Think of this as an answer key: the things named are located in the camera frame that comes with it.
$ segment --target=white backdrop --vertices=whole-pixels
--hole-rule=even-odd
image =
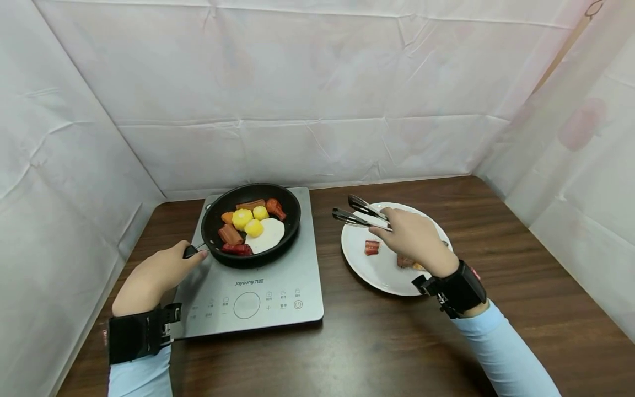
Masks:
[[[0,3],[0,394],[56,390],[164,200],[31,2]]]
[[[587,3],[36,0],[168,199],[469,174]]]
[[[605,2],[479,167],[635,340],[635,2]]]
[[[0,2],[3,395],[57,390],[166,198],[470,173],[589,2]]]

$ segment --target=wrist strap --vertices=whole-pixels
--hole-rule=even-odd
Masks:
[[[181,321],[181,304],[172,303],[162,308],[108,320],[106,340],[110,364],[132,361],[148,355],[157,355],[170,345],[170,324]]]
[[[433,276],[428,279],[423,275],[415,278],[412,283],[419,292],[435,295],[441,311],[450,318],[457,318],[459,314],[487,302],[487,293],[480,277],[463,260],[459,260],[457,271],[448,277]]]

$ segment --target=gray induction cooktop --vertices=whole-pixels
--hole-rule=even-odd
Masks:
[[[300,202],[297,239],[274,262],[256,269],[233,269],[211,255],[178,286],[182,320],[172,324],[175,339],[319,321],[324,316],[318,254],[306,187],[289,189]],[[204,209],[220,195],[210,196],[201,209],[192,245],[203,243]]]

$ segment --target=metal tongs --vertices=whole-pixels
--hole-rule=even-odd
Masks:
[[[379,227],[380,229],[383,229],[385,231],[389,231],[392,232],[391,229],[391,224],[388,221],[388,217],[386,217],[386,215],[384,215],[383,213],[377,211],[376,209],[374,209],[371,204],[368,204],[367,202],[365,202],[364,200],[362,200],[361,198],[357,197],[357,196],[353,196],[352,194],[349,195],[349,206],[351,208],[353,208],[355,211],[359,211],[365,215],[370,215],[371,217],[375,217],[375,218],[379,218],[381,220],[383,220],[384,222],[387,223],[386,226],[382,226],[380,224],[375,224],[375,223],[371,223],[365,219],[362,219],[360,217],[358,217],[357,215],[350,213],[348,211],[344,211],[341,210],[339,208],[334,208],[333,209],[333,218],[337,219],[337,220],[341,220],[342,222],[344,222],[345,224],[351,225],[351,226],[356,226],[356,227],[371,227],[371,226],[375,226],[375,227]]]

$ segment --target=egg white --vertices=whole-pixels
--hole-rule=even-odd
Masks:
[[[262,234],[258,237],[251,237],[248,234],[244,239],[244,243],[249,244],[253,253],[264,252],[275,247],[284,237],[284,223],[278,219],[266,218],[260,223],[263,227]]]

